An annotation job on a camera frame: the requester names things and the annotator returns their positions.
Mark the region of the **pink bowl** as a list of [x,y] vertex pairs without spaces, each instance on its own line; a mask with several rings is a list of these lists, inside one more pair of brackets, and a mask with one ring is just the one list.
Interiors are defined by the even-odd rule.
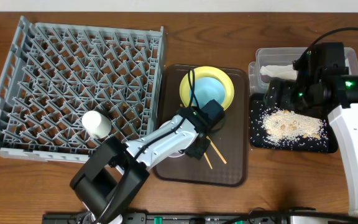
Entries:
[[[168,123],[169,123],[169,121],[164,122],[163,124],[160,125],[160,128],[164,127]],[[171,155],[169,155],[169,157],[178,158],[178,157],[181,157],[181,156],[184,156],[184,155],[185,155],[185,150],[181,149],[181,150],[179,150],[177,152],[172,153]]]

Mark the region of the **white plastic wrapper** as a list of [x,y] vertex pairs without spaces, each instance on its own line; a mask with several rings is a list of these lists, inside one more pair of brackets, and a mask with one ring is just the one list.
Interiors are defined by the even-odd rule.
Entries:
[[298,72],[292,65],[267,65],[261,66],[260,74],[272,78],[281,78],[284,80],[296,80]]

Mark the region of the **pile of rice and nuts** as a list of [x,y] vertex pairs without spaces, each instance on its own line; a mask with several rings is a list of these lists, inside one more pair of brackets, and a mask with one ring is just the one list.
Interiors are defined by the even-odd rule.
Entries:
[[274,141],[290,137],[291,139],[297,135],[303,137],[319,138],[316,134],[319,130],[320,122],[317,118],[296,114],[292,111],[282,110],[274,113],[264,119],[264,128],[273,136]]

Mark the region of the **light blue bowl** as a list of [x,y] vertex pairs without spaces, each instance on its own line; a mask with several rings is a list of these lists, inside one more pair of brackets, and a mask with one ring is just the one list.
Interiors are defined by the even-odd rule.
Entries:
[[226,96],[224,86],[215,78],[203,77],[195,81],[194,105],[202,108],[211,100],[216,100],[222,104]]

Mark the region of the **white paper cup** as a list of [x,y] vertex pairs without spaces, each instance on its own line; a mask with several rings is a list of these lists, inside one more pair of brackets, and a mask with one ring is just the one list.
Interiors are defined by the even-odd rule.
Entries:
[[109,135],[111,131],[111,121],[98,111],[87,111],[82,119],[82,125],[86,132],[96,139],[102,139]]

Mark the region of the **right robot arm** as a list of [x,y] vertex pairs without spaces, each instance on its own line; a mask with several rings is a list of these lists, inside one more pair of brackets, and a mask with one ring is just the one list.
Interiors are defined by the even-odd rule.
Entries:
[[260,72],[271,77],[267,106],[328,121],[344,165],[349,214],[358,217],[358,74],[344,44],[316,44],[292,64],[265,65]]

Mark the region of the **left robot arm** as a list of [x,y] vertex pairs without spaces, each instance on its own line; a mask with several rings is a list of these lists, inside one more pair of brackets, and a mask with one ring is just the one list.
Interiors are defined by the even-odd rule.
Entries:
[[125,143],[111,137],[76,173],[70,187],[94,215],[95,223],[110,223],[133,201],[151,168],[191,146],[223,117],[223,110],[209,106],[181,108],[147,136]]

